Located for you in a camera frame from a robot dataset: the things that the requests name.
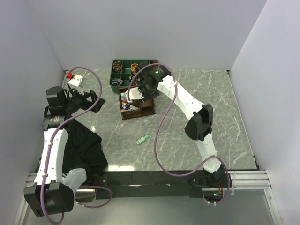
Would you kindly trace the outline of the grey rolled cloth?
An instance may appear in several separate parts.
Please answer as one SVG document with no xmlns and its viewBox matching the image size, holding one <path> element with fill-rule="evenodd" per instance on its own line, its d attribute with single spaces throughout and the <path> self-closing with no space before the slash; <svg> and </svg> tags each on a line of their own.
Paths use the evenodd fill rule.
<svg viewBox="0 0 300 225">
<path fill-rule="evenodd" d="M 122 83 L 123 83 L 122 79 L 119 79 L 119 78 L 113 78 L 113 79 L 111 79 L 111 85 L 112 86 L 121 86 Z"/>
</svg>

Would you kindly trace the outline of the green compartment tray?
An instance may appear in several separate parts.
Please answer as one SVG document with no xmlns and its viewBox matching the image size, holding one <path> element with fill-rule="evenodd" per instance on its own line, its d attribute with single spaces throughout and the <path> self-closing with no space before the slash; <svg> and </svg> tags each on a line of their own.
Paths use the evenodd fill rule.
<svg viewBox="0 0 300 225">
<path fill-rule="evenodd" d="M 110 73 L 110 78 L 109 78 L 109 84 L 111 86 L 111 89 L 113 91 L 113 93 L 117 94 L 119 92 L 119 88 L 123 88 L 123 87 L 128 87 L 130 85 L 130 79 L 129 76 L 133 73 L 130 70 L 130 66 L 132 63 L 141 63 L 143 61 L 147 61 L 149 63 L 149 61 L 157 61 L 155 59 L 114 59 L 112 62 L 112 65 L 114 62 L 116 61 L 121 61 L 123 64 L 123 68 L 122 68 L 122 72 L 120 74 L 118 73 L 114 73 L 113 71 L 113 66 L 111 66 L 111 73 Z M 123 83 L 121 86 L 112 86 L 111 85 L 111 79 L 113 78 L 119 78 L 123 80 Z"/>
</svg>

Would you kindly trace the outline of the brown wooden desk organizer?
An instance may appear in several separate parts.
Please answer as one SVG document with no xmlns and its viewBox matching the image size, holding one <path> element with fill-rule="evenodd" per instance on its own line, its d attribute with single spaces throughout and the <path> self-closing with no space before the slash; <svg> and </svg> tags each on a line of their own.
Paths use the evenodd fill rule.
<svg viewBox="0 0 300 225">
<path fill-rule="evenodd" d="M 143 102 L 142 100 L 133 100 L 132 103 L 128 103 L 128 101 L 125 98 L 122 98 L 120 96 L 121 93 L 125 93 L 128 88 L 123 87 L 119 88 L 119 105 L 120 105 L 120 112 L 121 112 L 121 117 L 123 120 L 128 120 L 128 119 L 133 119 L 133 118 L 138 118 L 138 117 L 144 117 L 144 116 L 149 116 L 149 115 L 154 115 L 155 112 L 155 104 L 154 100 L 150 99 L 146 102 Z M 139 110 L 124 110 L 122 108 L 123 104 L 122 102 L 127 102 L 128 105 L 126 106 L 136 106 L 139 108 Z"/>
</svg>

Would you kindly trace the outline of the black white rolled tie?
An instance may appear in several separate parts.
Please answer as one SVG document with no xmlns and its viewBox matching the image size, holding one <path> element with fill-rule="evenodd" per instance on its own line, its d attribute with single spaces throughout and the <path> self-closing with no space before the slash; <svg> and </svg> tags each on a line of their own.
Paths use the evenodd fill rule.
<svg viewBox="0 0 300 225">
<path fill-rule="evenodd" d="M 132 83 L 132 86 L 138 86 L 138 85 L 140 85 L 140 78 L 137 76 L 137 77 L 133 80 L 134 76 L 135 76 L 135 74 L 131 74 L 131 75 L 129 76 L 129 79 L 130 79 L 130 82 Z"/>
</svg>

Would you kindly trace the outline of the yellow rolled tie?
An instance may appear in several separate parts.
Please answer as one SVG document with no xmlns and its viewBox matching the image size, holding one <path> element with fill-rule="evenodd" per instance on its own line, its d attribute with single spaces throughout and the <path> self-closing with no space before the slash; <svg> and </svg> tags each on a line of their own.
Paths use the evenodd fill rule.
<svg viewBox="0 0 300 225">
<path fill-rule="evenodd" d="M 132 63 L 131 66 L 130 66 L 130 70 L 135 73 L 135 70 L 136 68 L 138 67 L 138 64 L 137 63 Z"/>
</svg>

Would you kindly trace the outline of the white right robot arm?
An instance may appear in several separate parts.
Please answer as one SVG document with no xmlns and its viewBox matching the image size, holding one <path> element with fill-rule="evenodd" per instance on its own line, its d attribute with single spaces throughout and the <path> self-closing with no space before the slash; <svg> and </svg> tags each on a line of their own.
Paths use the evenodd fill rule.
<svg viewBox="0 0 300 225">
<path fill-rule="evenodd" d="M 226 166 L 218 157 L 212 140 L 213 107 L 194 98 L 179 84 L 173 71 L 162 63 L 150 64 L 143 61 L 137 66 L 135 72 L 145 80 L 145 84 L 139 87 L 144 98 L 154 98 L 159 93 L 163 93 L 171 99 L 163 118 L 166 118 L 173 105 L 178 106 L 186 116 L 188 123 L 184 130 L 199 149 L 202 157 L 199 166 L 208 172 L 205 175 L 206 183 L 215 187 L 222 181 L 223 176 L 229 180 Z"/>
</svg>

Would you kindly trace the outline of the brown patterned rolled tie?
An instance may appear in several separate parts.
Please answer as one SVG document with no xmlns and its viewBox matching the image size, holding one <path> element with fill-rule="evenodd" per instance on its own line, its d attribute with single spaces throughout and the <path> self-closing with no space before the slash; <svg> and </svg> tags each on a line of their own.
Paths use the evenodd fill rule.
<svg viewBox="0 0 300 225">
<path fill-rule="evenodd" d="M 116 61 L 112 65 L 112 69 L 113 69 L 114 73 L 120 74 L 122 72 L 122 68 L 123 68 L 123 64 L 121 61 Z"/>
</svg>

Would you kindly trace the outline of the aluminium rail frame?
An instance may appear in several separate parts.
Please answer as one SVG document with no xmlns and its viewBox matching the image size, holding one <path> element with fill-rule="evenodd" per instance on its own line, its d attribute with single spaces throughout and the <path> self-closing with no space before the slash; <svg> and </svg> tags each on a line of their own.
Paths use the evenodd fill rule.
<svg viewBox="0 0 300 225">
<path fill-rule="evenodd" d="M 176 172 L 169 172 L 166 169 L 161 169 L 160 171 L 163 171 L 165 173 L 167 173 L 168 175 L 174 176 L 174 177 L 185 177 L 185 176 L 189 176 L 191 174 L 193 174 L 194 172 L 198 171 L 198 170 L 204 170 L 203 167 L 201 166 L 197 166 L 194 170 L 190 171 L 190 172 L 186 172 L 186 171 L 176 171 Z M 269 182 L 269 179 L 267 177 L 266 172 L 264 171 L 229 171 L 226 168 L 226 172 L 228 173 L 228 175 L 230 175 L 231 177 L 231 181 L 232 181 L 232 187 L 231 188 L 227 188 L 225 191 L 208 191 L 207 189 L 205 189 L 205 193 L 203 194 L 203 199 L 208 203 L 208 204 L 219 204 L 221 203 L 229 194 L 233 194 L 235 190 L 254 190 L 254 189 L 270 189 L 271 185 Z M 113 194 L 111 192 L 110 189 L 105 188 L 105 187 L 100 187 L 100 186 L 96 186 L 96 189 L 105 189 L 110 193 L 110 197 L 108 199 L 104 199 L 106 203 L 110 202 L 111 199 L 113 198 Z M 76 198 L 76 194 L 84 194 L 84 193 L 92 193 L 95 196 L 95 193 L 92 191 L 87 191 L 84 190 L 82 191 L 76 191 L 75 193 L 75 202 L 74 202 L 74 206 L 76 204 L 81 205 L 83 207 L 87 207 L 87 200 L 85 198 L 82 199 L 77 199 Z"/>
</svg>

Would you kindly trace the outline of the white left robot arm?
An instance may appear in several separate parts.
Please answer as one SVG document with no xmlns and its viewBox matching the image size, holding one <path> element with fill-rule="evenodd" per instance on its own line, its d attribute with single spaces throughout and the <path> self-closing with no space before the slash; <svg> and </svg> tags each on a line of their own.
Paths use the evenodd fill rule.
<svg viewBox="0 0 300 225">
<path fill-rule="evenodd" d="M 94 177 L 84 163 L 76 163 L 63 176 L 63 159 L 69 135 L 75 129 L 71 115 L 79 109 L 97 113 L 105 103 L 94 91 L 85 92 L 79 87 L 51 87 L 46 91 L 46 99 L 41 161 L 33 185 L 24 189 L 24 198 L 37 217 L 70 212 L 80 186 L 92 186 Z"/>
</svg>

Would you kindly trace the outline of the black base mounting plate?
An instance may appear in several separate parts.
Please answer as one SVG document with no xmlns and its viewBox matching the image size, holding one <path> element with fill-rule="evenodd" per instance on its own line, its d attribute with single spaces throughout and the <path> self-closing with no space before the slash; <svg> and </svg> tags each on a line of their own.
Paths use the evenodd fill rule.
<svg viewBox="0 0 300 225">
<path fill-rule="evenodd" d="M 105 172 L 102 176 L 93 175 L 92 178 L 79 187 L 80 191 L 92 191 L 96 199 L 108 199 L 111 190 L 114 198 L 125 197 L 171 197 L 188 196 L 202 198 L 208 191 L 225 191 L 233 186 L 231 177 L 227 173 L 211 174 L 198 170 L 185 177 L 174 177 L 163 171 L 125 171 Z"/>
</svg>

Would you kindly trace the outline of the black cloth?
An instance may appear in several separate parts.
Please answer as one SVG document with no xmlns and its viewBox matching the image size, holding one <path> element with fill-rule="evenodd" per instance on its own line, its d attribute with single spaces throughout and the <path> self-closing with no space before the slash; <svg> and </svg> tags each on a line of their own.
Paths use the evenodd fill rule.
<svg viewBox="0 0 300 225">
<path fill-rule="evenodd" d="M 72 169 L 84 168 L 89 176 L 102 175 L 108 166 L 102 150 L 102 138 L 76 120 L 68 123 L 67 131 L 62 172 L 67 174 Z"/>
</svg>

